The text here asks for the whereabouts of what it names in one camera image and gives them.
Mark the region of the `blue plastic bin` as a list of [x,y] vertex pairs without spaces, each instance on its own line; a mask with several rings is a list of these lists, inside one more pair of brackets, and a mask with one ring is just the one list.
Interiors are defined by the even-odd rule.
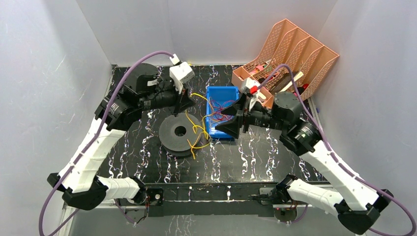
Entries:
[[227,140],[232,137],[217,131],[215,126],[231,119],[232,116],[221,114],[221,110],[238,100],[239,90],[235,86],[208,86],[206,92],[207,106],[205,126],[212,139]]

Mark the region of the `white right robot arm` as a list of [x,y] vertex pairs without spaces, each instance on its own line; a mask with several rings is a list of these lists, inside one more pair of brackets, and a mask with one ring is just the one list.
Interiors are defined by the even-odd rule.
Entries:
[[314,166],[333,186],[332,190],[326,190],[294,175],[286,175],[273,190],[260,193],[256,199],[284,204],[292,200],[308,203],[336,216],[352,233],[361,235],[370,230],[390,203],[388,191],[378,193],[341,169],[327,150],[319,130],[301,118],[303,104],[293,93],[278,93],[270,109],[259,102],[250,107],[250,99],[242,94],[223,109],[221,113],[231,119],[217,125],[216,130],[235,139],[250,125],[279,130],[282,144]]

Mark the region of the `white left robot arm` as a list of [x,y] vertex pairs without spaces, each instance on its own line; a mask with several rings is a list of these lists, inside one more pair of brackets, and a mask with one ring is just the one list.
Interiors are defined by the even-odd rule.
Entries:
[[91,210],[111,199],[127,199],[136,205],[146,201],[147,187],[137,177],[105,178],[97,171],[144,111],[170,108],[177,115],[194,106],[187,85],[194,75],[186,62],[170,67],[167,78],[160,77],[157,67],[148,63],[129,68],[97,107],[84,142],[70,162],[47,178],[68,206]]

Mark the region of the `black cable spool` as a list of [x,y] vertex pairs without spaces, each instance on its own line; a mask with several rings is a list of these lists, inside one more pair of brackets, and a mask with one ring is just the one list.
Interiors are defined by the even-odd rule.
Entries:
[[204,136],[200,125],[200,121],[191,114],[179,113],[166,117],[158,130],[162,147],[177,158],[190,157],[192,145]]

